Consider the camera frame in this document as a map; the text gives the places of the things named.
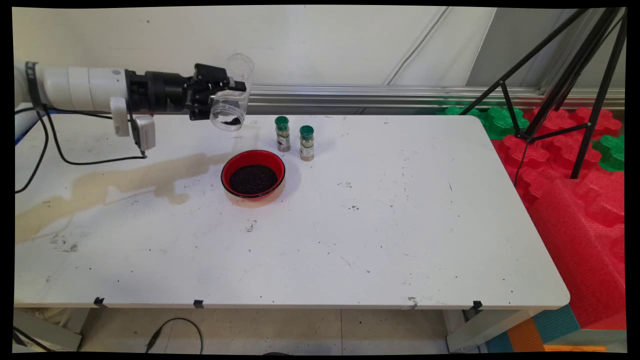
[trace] floor tile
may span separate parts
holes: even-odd
[[[80,351],[144,352],[151,335],[175,312],[175,309],[92,309],[84,322]],[[150,352],[164,352],[169,325]]]
[[[441,311],[342,310],[344,355],[447,354]]]
[[[340,310],[179,309],[201,328],[204,354],[340,355]],[[166,353],[195,354],[197,330],[175,321]]]

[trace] spice jar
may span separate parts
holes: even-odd
[[[309,125],[300,128],[300,158],[304,161],[314,159],[314,128]]]
[[[287,152],[291,150],[291,139],[289,138],[289,119],[286,116],[276,118],[276,140],[278,140],[278,150]]]

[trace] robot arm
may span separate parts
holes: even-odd
[[[209,119],[217,92],[245,92],[242,81],[234,81],[220,67],[195,64],[192,76],[170,72],[135,71],[115,68],[47,67],[27,61],[13,68],[15,105],[34,109],[44,105],[65,110],[106,111],[113,116],[115,133],[129,136],[128,113],[182,113],[191,120]],[[16,115],[16,140],[38,120],[35,111]],[[155,127],[151,116],[131,122],[136,145],[141,151],[155,146]]]

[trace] stain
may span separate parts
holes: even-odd
[[[252,232],[252,231],[255,229],[255,224],[257,224],[257,223],[258,223],[258,221],[256,221],[256,220],[252,220],[252,221],[249,223],[249,226],[245,227],[244,231],[246,231],[247,233]]]
[[[222,165],[231,157],[231,152],[212,156],[200,153],[151,165],[137,161],[139,167],[130,170],[81,175],[73,181],[70,197],[57,195],[43,199],[44,201],[29,210],[16,214],[15,243],[33,240],[42,229],[60,219],[107,204],[109,187],[131,195],[152,192],[156,197],[165,198],[170,204],[183,204],[189,200],[189,194],[177,193],[177,181],[205,175],[211,166]]]
[[[413,302],[413,305],[409,307],[409,310],[415,310],[415,308],[418,307],[418,301],[415,300],[415,297],[408,297],[407,300]]]
[[[342,256],[340,257],[342,260],[344,260],[345,263],[347,263],[347,265],[349,265],[349,268],[353,270],[353,268],[351,267],[351,263],[349,261],[347,261],[347,259],[343,258]]]
[[[78,244],[71,245],[68,249],[62,250],[62,252],[76,252],[78,251]]]

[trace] black bowl rim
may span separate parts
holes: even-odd
[[[282,178],[276,183],[276,185],[274,185],[267,192],[259,193],[259,194],[255,194],[255,195],[244,195],[244,194],[237,193],[237,192],[231,190],[230,188],[227,188],[227,186],[225,185],[225,180],[222,178],[222,174],[225,173],[225,168],[229,164],[229,161],[233,160],[237,156],[240,156],[240,155],[242,155],[242,154],[244,154],[246,152],[251,152],[251,151],[266,151],[266,152],[270,152],[271,154],[274,154],[276,156],[276,158],[278,158],[278,160],[280,160],[280,162],[282,163],[282,169],[283,169],[282,170]],[[220,172],[220,182],[222,183],[222,187],[224,187],[225,190],[228,191],[228,193],[230,193],[233,196],[242,197],[244,199],[256,199],[258,197],[267,196],[270,193],[274,192],[278,187],[280,187],[280,185],[282,184],[282,181],[284,181],[284,176],[286,175],[286,173],[287,173],[287,167],[284,165],[284,161],[282,161],[282,159],[278,156],[278,154],[276,154],[275,152],[271,152],[269,150],[253,149],[253,150],[247,150],[247,151],[243,151],[243,152],[238,152],[237,154],[233,155],[229,160],[227,160],[227,162],[225,163],[225,166],[222,167],[222,171]]]

